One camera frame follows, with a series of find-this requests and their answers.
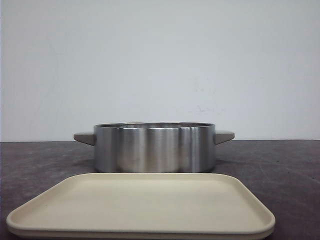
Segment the stainless steel steamer pot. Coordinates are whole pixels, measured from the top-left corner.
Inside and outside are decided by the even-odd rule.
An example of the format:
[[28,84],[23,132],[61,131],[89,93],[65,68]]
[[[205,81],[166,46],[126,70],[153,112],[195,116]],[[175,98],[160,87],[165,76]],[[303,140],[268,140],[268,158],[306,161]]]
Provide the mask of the stainless steel steamer pot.
[[202,173],[216,164],[216,146],[234,132],[213,123],[129,122],[95,125],[75,133],[75,141],[94,147],[100,173]]

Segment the beige plastic tray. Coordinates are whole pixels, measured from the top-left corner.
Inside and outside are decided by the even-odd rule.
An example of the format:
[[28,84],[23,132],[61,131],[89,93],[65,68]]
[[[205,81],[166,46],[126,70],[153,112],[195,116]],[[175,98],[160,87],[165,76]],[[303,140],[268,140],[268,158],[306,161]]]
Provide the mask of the beige plastic tray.
[[216,173],[75,175],[14,209],[32,239],[261,240],[273,213],[237,178]]

